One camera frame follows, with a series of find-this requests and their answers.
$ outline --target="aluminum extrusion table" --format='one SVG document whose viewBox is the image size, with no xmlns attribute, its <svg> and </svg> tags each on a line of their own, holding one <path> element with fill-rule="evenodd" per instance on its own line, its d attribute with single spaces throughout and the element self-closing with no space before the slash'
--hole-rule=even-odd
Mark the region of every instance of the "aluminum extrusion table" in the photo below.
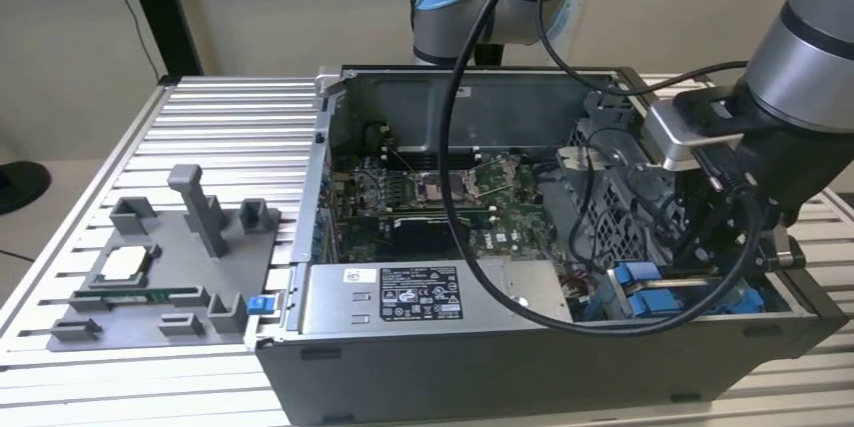
<svg viewBox="0 0 854 427">
<path fill-rule="evenodd" d="M 644 76 L 648 82 L 665 77 Z M 660 95 L 704 86 L 691 81 Z M 0 310 L 5 427 L 289 424 L 246 346 L 53 353 L 47 329 L 62 317 L 62 299 L 81 287 L 107 242 L 107 213 L 119 197 L 145 195 L 157 209 L 181 208 L 178 193 L 166 185 L 177 163 L 202 165 L 206 192 L 219 196 L 223 207 L 246 197 L 265 197 L 282 210 L 266 288 L 285 287 L 314 101 L 310 78 L 197 77 L 159 87 Z M 803 242 L 813 276 L 854 318 L 854 211 L 827 191 L 805 205 L 792 233 Z M 713 403 L 444 425 L 665 424 L 854 425 L 854 322 L 809 355 L 764 364 Z"/>
</svg>

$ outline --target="sticker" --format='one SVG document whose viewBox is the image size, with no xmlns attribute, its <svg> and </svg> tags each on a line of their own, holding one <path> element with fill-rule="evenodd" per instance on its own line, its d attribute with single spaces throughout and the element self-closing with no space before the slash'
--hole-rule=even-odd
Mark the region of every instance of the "sticker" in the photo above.
<svg viewBox="0 0 854 427">
<path fill-rule="evenodd" d="M 457 267 L 414 267 L 380 271 L 380 314 L 386 322 L 464 318 Z"/>
<path fill-rule="evenodd" d="M 346 284 L 374 284 L 377 282 L 377 269 L 345 269 Z"/>
</svg>

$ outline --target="power supply label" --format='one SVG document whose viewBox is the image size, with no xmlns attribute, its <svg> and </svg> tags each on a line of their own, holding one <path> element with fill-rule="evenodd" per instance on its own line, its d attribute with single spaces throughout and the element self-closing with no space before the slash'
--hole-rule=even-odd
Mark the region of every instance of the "power supply label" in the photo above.
<svg viewBox="0 0 854 427">
<path fill-rule="evenodd" d="M 457 267 L 381 269 L 380 316 L 388 322 L 464 318 Z"/>
</svg>

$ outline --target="barcode sticker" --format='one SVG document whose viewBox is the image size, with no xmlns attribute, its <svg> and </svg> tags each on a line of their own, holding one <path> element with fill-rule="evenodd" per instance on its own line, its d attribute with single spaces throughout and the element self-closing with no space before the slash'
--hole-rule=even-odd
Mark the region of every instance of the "barcode sticker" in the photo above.
<svg viewBox="0 0 854 427">
<path fill-rule="evenodd" d="M 348 284 L 377 283 L 377 269 L 345 269 L 345 283 Z"/>
</svg>

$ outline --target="motherboard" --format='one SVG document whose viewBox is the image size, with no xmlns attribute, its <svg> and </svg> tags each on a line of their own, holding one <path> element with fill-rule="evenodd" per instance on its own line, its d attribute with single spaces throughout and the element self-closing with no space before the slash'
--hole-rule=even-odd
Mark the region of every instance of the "motherboard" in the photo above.
<svg viewBox="0 0 854 427">
<path fill-rule="evenodd" d="M 340 261 L 460 259 L 436 159 L 385 149 L 354 164 L 333 176 Z M 564 262 L 532 157 L 518 149 L 480 152 L 453 164 L 454 203 L 478 257 Z"/>
</svg>

